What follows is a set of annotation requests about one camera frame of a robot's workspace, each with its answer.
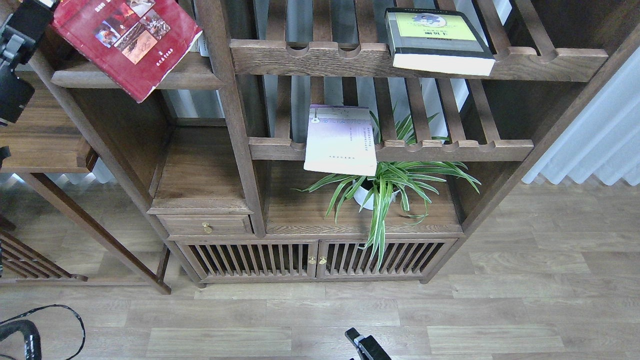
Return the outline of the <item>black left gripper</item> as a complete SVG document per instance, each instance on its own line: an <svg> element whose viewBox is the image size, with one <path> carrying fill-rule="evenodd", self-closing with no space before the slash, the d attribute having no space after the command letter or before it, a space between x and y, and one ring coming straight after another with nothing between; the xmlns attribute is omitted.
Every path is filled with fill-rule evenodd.
<svg viewBox="0 0 640 360"><path fill-rule="evenodd" d="M23 0L2 25L0 121L16 123L35 89L19 78L15 68L23 56L35 53L54 17L55 0Z"/></svg>

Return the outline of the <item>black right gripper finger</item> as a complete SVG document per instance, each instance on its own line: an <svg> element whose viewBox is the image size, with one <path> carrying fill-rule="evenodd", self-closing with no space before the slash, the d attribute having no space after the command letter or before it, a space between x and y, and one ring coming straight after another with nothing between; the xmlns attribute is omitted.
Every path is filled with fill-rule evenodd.
<svg viewBox="0 0 640 360"><path fill-rule="evenodd" d="M345 337L354 346L361 360L391 360L390 355L372 335L365 337L352 327L345 331Z"/></svg>

